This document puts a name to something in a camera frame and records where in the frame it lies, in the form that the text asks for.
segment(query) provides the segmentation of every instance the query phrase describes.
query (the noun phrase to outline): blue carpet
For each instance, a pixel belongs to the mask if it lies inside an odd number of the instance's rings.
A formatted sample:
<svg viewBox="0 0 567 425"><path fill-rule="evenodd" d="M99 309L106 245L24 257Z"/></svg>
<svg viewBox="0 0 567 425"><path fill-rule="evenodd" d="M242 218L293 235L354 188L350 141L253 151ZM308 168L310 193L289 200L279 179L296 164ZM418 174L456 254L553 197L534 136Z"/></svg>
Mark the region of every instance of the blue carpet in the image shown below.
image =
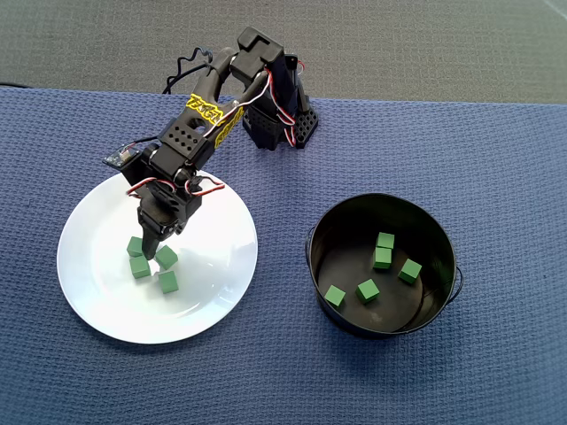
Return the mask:
<svg viewBox="0 0 567 425"><path fill-rule="evenodd" d="M205 170L256 223L250 289L191 339L115 341L67 304L59 234L113 174L101 158L185 98L0 89L2 423L564 423L567 106L315 99L304 151L239 127ZM431 213L467 278L430 326L385 341L328 321L303 256L330 206L370 191Z"/></svg>

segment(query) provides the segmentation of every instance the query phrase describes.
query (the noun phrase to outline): robotic arm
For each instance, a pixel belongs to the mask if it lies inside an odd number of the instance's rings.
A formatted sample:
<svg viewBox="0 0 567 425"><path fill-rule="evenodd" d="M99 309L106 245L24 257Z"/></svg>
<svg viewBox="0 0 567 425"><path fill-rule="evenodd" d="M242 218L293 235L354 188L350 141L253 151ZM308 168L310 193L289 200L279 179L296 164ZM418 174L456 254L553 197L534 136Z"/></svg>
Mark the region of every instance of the robotic arm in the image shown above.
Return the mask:
<svg viewBox="0 0 567 425"><path fill-rule="evenodd" d="M239 51L221 50L177 117L169 121L142 151L131 143L104 159L132 185L127 192L140 198L138 222L144 235L142 249L152 259L159 242L183 231L201 206L202 196L222 189L202 190L203 167L232 128L244 118L244 127L258 148L274 150L287 140L301 149L318 124L316 112L298 76L298 58L284 47L248 27L238 37ZM245 86L242 96L218 104L221 86L230 74Z"/></svg>

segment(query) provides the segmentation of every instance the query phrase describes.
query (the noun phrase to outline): cable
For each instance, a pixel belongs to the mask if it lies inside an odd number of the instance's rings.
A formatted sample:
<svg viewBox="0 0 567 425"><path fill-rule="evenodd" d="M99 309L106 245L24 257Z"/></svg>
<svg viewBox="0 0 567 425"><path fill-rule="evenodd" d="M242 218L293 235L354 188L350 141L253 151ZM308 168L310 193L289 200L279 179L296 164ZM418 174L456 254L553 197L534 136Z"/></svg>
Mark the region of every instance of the cable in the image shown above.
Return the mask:
<svg viewBox="0 0 567 425"><path fill-rule="evenodd" d="M150 140L155 140L158 137L156 135L152 136L152 137L145 137L143 139L138 139L135 140L134 142L129 143L128 145L126 145L126 147L124 147L124 149L122 150L121 153L124 153L125 151L127 151L128 149L130 149L132 146L135 146L139 143L143 143L143 142L149 142Z"/></svg>
<svg viewBox="0 0 567 425"><path fill-rule="evenodd" d="M212 188L212 189L208 189L208 190L201 190L200 192L191 192L190 189L189 189L190 181L187 180L187 181L185 182L185 191L186 191L189 195L192 195L192 196L194 196L194 197L202 197L203 195L206 195L207 193L211 193L211 192L214 192L214 191L216 191L216 190L221 190L221 189L224 189L224 188L225 188L224 183L215 182L215 181L214 181L212 178L210 178L210 177L203 177L203 179L208 179L208 180L210 180L211 182L213 182L213 184L215 185L215 187Z"/></svg>
<svg viewBox="0 0 567 425"><path fill-rule="evenodd" d="M15 87L16 89L31 89L29 86L24 86L23 84L18 84L16 82L0 82L0 86Z"/></svg>
<svg viewBox="0 0 567 425"><path fill-rule="evenodd" d="M161 93L162 95L171 95L171 88L181 79L185 78L187 75L189 75L190 73L194 73L195 71L198 71L199 69L203 69L206 68L207 66L209 66L209 64L201 64L201 65L197 65L193 68L191 68L189 71L185 71L184 73L179 73L177 74L175 77L173 77L173 80L170 80L172 77L169 76L167 77L167 86L166 88L163 90L163 92Z"/></svg>
<svg viewBox="0 0 567 425"><path fill-rule="evenodd" d="M266 71L268 71L268 74L271 77L272 73L267 68L266 68ZM285 119L288 122L285 122L285 120L282 117L280 117L279 114L278 114L278 118L282 121L283 124L288 125L288 126L294 126L295 120L293 119L293 117L289 113L284 111L284 109L282 109L282 107L279 104L277 104L276 93L274 92L274 77L271 78L271 83L270 83L270 86L269 86L269 94L272 95L272 100L274 101L274 105L276 106L278 111L282 113L282 115L285 117Z"/></svg>
<svg viewBox="0 0 567 425"><path fill-rule="evenodd" d="M283 133L285 134L285 138L287 139L290 146L292 148L295 147L295 141L294 141L295 137L293 137L293 127L291 128L291 137L290 137L289 133L287 132L287 128L283 129Z"/></svg>
<svg viewBox="0 0 567 425"><path fill-rule="evenodd" d="M298 75L302 75L303 71L305 71L305 64L302 61L300 61L299 59L298 59L298 64L301 65L301 72L298 73Z"/></svg>
<svg viewBox="0 0 567 425"><path fill-rule="evenodd" d="M194 68L191 68L189 71L185 73L182 73L182 64L181 64L182 60L186 60L187 62L192 62L193 59L195 59L195 57L197 56L198 52L201 52L201 54L206 57L207 62L205 64L195 66ZM190 73L194 73L199 69L203 69L204 67L208 66L208 64L210 64L211 62L213 62L213 53L209 49L205 49L203 47L196 47L190 58L186 58L185 56L181 56L180 58L177 58L177 75L170 75L167 77L167 86L163 90L162 95L165 94L171 95L171 88L179 80L181 80L181 78L184 78Z"/></svg>
<svg viewBox="0 0 567 425"><path fill-rule="evenodd" d="M209 130L203 134L203 137L208 137L211 133L213 133L213 130L216 126L219 125L219 123L223 120L226 120L230 115L232 115L234 113L234 111L236 111L238 108L242 107L242 106L247 106L249 104L254 103L256 100L260 99L262 96L264 96L264 93L266 93L266 90L268 89L268 87L271 85L272 83L272 73L270 71L268 71L268 82L266 83L266 85L264 86L264 89L262 89L261 93L254 97L253 99L249 100L248 102L243 102L242 104L237 104L234 108L232 108L227 114L223 115L222 117L220 117L211 128L209 128Z"/></svg>
<svg viewBox="0 0 567 425"><path fill-rule="evenodd" d="M175 185L172 182L169 182L167 180L161 180L161 179L158 179L156 177L148 177L147 179L143 179L143 180L139 181L134 186L132 186L130 189L128 189L126 191L126 194L129 197L130 196L139 197L137 194L132 194L132 193L135 192L136 190L140 189L142 186L146 185L147 183L154 182L154 181L166 184L167 186L169 186L169 188L171 189L172 192L175 192Z"/></svg>

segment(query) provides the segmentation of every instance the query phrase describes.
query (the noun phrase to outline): pot handle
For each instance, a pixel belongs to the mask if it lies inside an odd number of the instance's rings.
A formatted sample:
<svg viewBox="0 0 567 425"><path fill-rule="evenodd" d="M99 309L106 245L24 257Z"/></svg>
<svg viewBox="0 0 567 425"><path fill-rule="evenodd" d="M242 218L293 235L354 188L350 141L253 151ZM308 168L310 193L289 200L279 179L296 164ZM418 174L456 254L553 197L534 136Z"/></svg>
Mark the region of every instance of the pot handle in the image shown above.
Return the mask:
<svg viewBox="0 0 567 425"><path fill-rule="evenodd" d="M451 304L454 301L454 299L457 298L457 295L459 295L459 292L461 292L462 286L464 284L464 276L462 275L462 271L458 266L457 266L457 271L461 276L461 284L459 285L459 289L455 292L455 294L447 301L447 305Z"/></svg>
<svg viewBox="0 0 567 425"><path fill-rule="evenodd" d="M305 237L305 261L307 262L307 266L311 268L311 263L309 262L309 245L311 244L311 234L315 230L315 226L309 229L307 232L307 236Z"/></svg>

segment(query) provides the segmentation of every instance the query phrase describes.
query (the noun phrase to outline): black wire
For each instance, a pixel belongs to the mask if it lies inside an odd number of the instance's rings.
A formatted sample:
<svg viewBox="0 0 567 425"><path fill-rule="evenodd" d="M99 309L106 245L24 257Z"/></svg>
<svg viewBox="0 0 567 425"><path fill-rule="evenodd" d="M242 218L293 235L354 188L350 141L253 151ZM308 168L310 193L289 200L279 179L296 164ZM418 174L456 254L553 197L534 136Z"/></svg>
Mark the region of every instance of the black wire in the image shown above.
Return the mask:
<svg viewBox="0 0 567 425"><path fill-rule="evenodd" d="M24 86L23 84L17 84L15 82L0 81L0 86L15 87L17 89L31 89L31 87L29 87L29 86Z"/></svg>
<svg viewBox="0 0 567 425"><path fill-rule="evenodd" d="M185 71L184 73L180 73L177 74L175 77L173 77L173 80L170 81L170 78L172 77L167 77L167 87L163 90L163 92L161 93L162 95L171 95L171 88L182 78L185 78L187 75L189 75L190 73L194 73L195 71L198 71L199 69L203 69L208 67L209 64L201 64L198 66L195 66L193 68L191 68L189 71Z"/></svg>
<svg viewBox="0 0 567 425"><path fill-rule="evenodd" d="M153 136L151 136L151 137L144 137L143 139L137 139L137 140L134 140L134 141L132 141L132 142L130 142L130 143L123 144L123 145L120 147L120 149L121 149L122 152L124 152L124 151L126 150L126 148L131 148L132 146L135 146L135 145L137 145L137 144L139 144L139 143L149 142L150 140L156 140L157 138L158 138L158 137L157 137L156 135L153 135Z"/></svg>
<svg viewBox="0 0 567 425"><path fill-rule="evenodd" d="M203 56L206 57L207 62L201 66L195 66L194 68L191 68L189 71L182 73L182 61L186 60L187 62L192 62L193 59L195 59L195 57L197 56L197 53L201 52L201 54ZM181 56L180 58L177 58L177 75L170 75L167 77L167 86L166 88L163 90L163 95L168 94L171 95L171 88L179 81L181 80L181 78L186 77L187 75L189 75L190 73L194 73L195 71L198 71L199 69L203 69L205 66L208 66L208 64L210 64L213 61L213 53L209 50L209 49L205 49L203 47L196 47L195 50L193 51L193 54L190 56L190 58L186 58L185 56Z"/></svg>

